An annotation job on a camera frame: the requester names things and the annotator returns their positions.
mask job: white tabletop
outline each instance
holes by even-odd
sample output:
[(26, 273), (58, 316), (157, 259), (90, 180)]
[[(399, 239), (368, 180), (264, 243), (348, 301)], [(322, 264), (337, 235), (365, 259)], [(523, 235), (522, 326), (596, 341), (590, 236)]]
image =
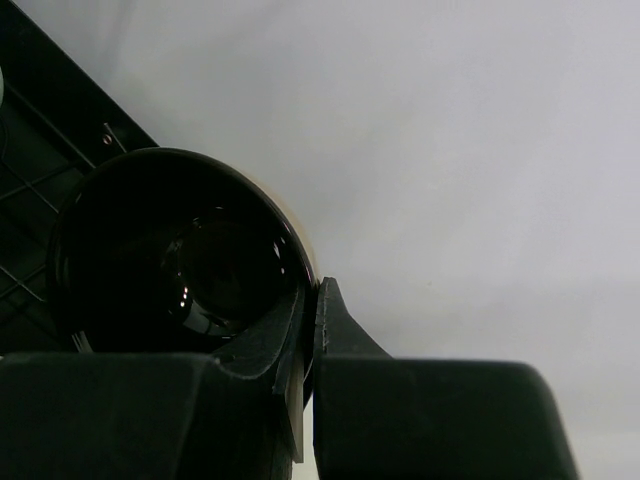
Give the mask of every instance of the white tabletop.
[(390, 353), (532, 363), (584, 477), (639, 477), (639, 2), (17, 3), (279, 196)]

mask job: wire grid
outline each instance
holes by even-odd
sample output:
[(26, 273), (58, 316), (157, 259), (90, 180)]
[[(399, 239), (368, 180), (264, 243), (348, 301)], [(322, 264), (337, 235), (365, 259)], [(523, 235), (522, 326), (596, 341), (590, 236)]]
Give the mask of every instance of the wire grid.
[[(29, 114), (40, 116), (33, 110)], [(59, 134), (41, 119), (48, 134)], [(47, 243), (70, 189), (95, 168), (81, 155), (61, 154), (33, 128), (32, 120), (7, 102), (0, 111), (0, 353), (55, 348), (57, 336), (46, 307)], [(29, 331), (48, 337), (51, 348), (21, 343)]]

